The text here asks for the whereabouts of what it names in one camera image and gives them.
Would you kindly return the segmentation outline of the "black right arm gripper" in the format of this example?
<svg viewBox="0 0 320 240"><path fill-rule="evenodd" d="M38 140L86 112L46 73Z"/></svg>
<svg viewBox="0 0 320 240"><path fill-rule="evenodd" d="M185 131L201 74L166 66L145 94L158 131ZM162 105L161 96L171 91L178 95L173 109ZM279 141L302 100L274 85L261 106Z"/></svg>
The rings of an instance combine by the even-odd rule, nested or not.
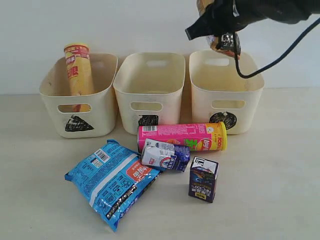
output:
<svg viewBox="0 0 320 240"><path fill-rule="evenodd" d="M310 0L215 0L185 29L189 41L206 36L237 32L246 26L271 19L284 24L297 24L312 15Z"/></svg>

